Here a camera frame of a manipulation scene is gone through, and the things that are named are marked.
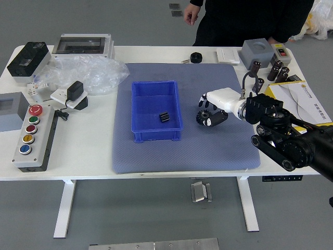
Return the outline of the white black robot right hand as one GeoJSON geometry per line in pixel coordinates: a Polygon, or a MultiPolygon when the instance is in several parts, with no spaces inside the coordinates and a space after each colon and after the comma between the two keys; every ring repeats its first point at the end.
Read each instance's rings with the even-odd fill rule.
{"type": "Polygon", "coordinates": [[[213,105],[213,110],[219,109],[216,113],[212,114],[207,109],[200,110],[196,115],[196,121],[203,126],[213,127],[228,118],[228,113],[232,113],[236,118],[245,120],[246,100],[240,98],[240,94],[231,88],[223,88],[207,92],[201,96],[199,107],[205,103],[205,108],[209,104],[213,105]]]}

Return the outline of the person's right hand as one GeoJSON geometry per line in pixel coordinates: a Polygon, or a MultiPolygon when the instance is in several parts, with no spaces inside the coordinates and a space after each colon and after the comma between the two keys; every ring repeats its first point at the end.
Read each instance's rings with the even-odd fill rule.
{"type": "Polygon", "coordinates": [[[200,6],[188,4],[188,6],[184,9],[184,21],[188,25],[193,26],[198,19],[200,9],[200,6]]]}

